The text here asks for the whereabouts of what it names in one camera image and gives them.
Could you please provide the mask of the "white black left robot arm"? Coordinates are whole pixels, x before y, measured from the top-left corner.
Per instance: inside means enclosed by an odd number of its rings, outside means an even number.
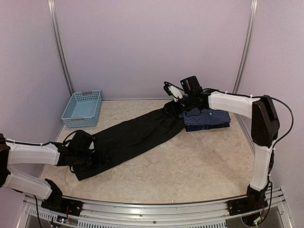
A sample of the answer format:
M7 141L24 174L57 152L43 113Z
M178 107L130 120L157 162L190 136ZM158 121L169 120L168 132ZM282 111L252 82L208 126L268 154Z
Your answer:
M42 179L46 166L91 168L107 165L110 157L97 149L97 137L83 130L70 133L62 142L18 142L0 136L0 185L33 195L42 207L69 211L76 204L64 198L50 179Z

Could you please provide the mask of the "black pinstriped long sleeve shirt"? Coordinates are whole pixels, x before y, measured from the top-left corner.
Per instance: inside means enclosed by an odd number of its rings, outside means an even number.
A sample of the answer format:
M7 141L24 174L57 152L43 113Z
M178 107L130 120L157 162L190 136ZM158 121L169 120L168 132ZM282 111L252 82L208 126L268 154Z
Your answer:
M93 153L108 154L111 158L106 166L73 166L72 169L80 181L91 178L170 140L184 126L184 121L180 117L164 114L163 108L121 122L93 134Z

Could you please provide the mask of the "blue checked shirt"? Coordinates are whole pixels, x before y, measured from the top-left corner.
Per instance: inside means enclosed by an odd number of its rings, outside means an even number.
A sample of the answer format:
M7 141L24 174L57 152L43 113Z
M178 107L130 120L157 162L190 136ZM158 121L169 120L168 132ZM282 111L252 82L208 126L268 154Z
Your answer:
M182 112L179 117L184 120L186 126L219 125L231 123L228 112L213 109L193 108Z

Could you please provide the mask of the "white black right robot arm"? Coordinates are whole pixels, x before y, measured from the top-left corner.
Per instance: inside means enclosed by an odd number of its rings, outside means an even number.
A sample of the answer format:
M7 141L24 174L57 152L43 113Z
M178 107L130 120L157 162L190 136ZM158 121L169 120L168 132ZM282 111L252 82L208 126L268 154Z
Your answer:
M268 207L266 190L274 165L274 146L280 122L268 95L253 97L232 94L213 88L202 88L195 76L181 80L181 87L164 82L163 89L174 99L176 112L212 109L244 116L251 121L251 140L254 146L254 169L246 196L228 201L230 215Z

